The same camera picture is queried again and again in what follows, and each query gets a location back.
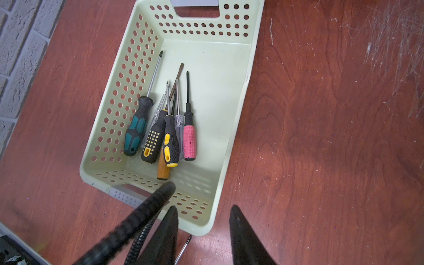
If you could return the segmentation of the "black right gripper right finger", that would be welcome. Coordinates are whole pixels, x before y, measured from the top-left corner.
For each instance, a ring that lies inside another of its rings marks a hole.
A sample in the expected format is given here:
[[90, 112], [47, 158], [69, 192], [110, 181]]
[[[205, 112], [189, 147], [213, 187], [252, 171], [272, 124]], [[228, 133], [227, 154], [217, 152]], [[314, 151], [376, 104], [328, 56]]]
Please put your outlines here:
[[231, 208], [229, 225], [234, 265], [276, 265], [237, 205]]

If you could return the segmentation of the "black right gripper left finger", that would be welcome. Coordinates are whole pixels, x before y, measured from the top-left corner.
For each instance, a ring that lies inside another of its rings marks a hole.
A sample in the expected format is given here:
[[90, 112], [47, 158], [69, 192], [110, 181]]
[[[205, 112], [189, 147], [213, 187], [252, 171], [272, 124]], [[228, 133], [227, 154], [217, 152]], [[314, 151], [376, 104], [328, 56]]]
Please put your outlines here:
[[170, 207], [136, 265], [174, 265], [178, 234], [178, 211]]

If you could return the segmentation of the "yellow black screwdriver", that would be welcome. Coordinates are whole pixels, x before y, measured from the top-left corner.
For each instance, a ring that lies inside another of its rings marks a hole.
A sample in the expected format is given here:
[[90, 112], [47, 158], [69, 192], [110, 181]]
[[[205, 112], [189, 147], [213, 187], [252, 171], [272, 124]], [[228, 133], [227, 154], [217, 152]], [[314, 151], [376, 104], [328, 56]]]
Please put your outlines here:
[[164, 159], [168, 168], [178, 166], [180, 159], [180, 146], [176, 134], [175, 119], [171, 113], [169, 83], [166, 82], [166, 99], [168, 106], [168, 114], [165, 116], [165, 138], [164, 138]]
[[166, 101], [164, 104], [164, 110], [160, 111], [157, 122], [149, 131], [148, 138], [141, 155], [141, 159], [145, 162], [155, 163], [158, 158], [165, 134], [165, 116], [167, 114], [168, 106]]
[[180, 259], [181, 259], [182, 255], [183, 255], [184, 251], [186, 250], [187, 246], [189, 245], [189, 243], [190, 243], [191, 239], [192, 239], [192, 235], [189, 235], [189, 236], [187, 237], [187, 239], [186, 239], [186, 241], [185, 241], [185, 243], [184, 243], [184, 245], [183, 245], [183, 247], [182, 247], [181, 251], [179, 252], [179, 254], [178, 254], [178, 256], [177, 256], [177, 258], [176, 258], [176, 260], [175, 260], [174, 265], [177, 265], [177, 264], [178, 264], [178, 262], [180, 261]]

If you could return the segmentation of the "orange handle screwdriver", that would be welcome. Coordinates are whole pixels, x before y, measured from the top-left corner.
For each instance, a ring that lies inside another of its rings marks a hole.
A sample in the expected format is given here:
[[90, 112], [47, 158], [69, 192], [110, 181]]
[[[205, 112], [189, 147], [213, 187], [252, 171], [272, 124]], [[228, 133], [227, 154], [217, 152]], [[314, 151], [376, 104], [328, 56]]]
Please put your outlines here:
[[[180, 75], [182, 73], [183, 68], [184, 68], [184, 63], [181, 63], [177, 77], [176, 77], [175, 82], [174, 82], [174, 85], [173, 85], [171, 92], [170, 92], [170, 99], [172, 99], [172, 97], [174, 96], [174, 93], [175, 93], [175, 90], [176, 90], [176, 80], [180, 78]], [[161, 153], [160, 153], [160, 157], [159, 157], [159, 164], [158, 164], [158, 169], [157, 169], [157, 178], [158, 178], [158, 180], [166, 181], [166, 180], [169, 179], [171, 169], [168, 168], [165, 164], [163, 146], [164, 146], [164, 144], [162, 143]]]

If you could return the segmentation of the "pink handle screwdriver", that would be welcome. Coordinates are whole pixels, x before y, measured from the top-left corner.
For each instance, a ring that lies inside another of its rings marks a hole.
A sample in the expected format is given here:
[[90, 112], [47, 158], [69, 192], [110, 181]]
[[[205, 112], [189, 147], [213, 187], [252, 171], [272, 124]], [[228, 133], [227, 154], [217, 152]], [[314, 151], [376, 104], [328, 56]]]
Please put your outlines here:
[[189, 81], [189, 72], [186, 73], [186, 91], [187, 91], [187, 102], [185, 110], [185, 121], [183, 128], [183, 152], [184, 159], [186, 161], [194, 161], [197, 156], [197, 137], [195, 133], [194, 121], [193, 121], [193, 112], [190, 100], [190, 81]]

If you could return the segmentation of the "green black handle screwdriver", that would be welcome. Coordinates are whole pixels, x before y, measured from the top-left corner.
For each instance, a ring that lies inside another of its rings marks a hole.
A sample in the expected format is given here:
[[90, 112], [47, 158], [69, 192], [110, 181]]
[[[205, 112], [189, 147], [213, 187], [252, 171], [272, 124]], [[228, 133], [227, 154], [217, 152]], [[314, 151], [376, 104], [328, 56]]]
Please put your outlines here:
[[124, 154], [134, 156], [141, 144], [141, 140], [145, 135], [145, 126], [147, 124], [150, 108], [153, 106], [153, 99], [150, 98], [152, 86], [154, 84], [161, 60], [163, 50], [160, 51], [158, 61], [156, 63], [153, 76], [148, 88], [147, 95], [141, 96], [138, 99], [139, 108], [135, 112], [132, 122], [125, 133]]

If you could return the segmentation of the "clear purple handle screwdriver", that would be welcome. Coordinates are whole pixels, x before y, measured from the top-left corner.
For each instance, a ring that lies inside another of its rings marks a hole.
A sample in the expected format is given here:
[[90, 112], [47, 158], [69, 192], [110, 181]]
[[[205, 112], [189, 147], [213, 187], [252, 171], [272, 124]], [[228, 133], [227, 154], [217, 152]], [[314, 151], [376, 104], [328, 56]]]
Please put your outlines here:
[[176, 108], [177, 108], [177, 114], [175, 115], [175, 122], [176, 122], [176, 134], [177, 139], [179, 143], [180, 148], [180, 160], [183, 160], [184, 153], [183, 153], [183, 115], [180, 111], [180, 82], [179, 79], [176, 79], [175, 82], [176, 85], [176, 91], [175, 91], [175, 100], [176, 100]]

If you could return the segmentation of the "small clear handle screwdriver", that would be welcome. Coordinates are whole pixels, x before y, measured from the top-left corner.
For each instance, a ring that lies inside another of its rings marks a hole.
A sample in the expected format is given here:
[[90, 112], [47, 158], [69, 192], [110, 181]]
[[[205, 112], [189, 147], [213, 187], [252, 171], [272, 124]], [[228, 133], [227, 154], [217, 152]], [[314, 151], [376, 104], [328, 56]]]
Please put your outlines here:
[[141, 147], [142, 148], [144, 148], [144, 146], [146, 144], [149, 131], [151, 130], [152, 126], [157, 122], [157, 120], [159, 118], [160, 111], [164, 110], [164, 104], [165, 104], [165, 102], [166, 102], [166, 92], [163, 94], [163, 96], [162, 96], [162, 98], [160, 100], [160, 103], [158, 105], [158, 108], [154, 112], [152, 121], [148, 124], [148, 128], [146, 130], [146, 134], [145, 134], [144, 139], [143, 139], [143, 141], [141, 143]]

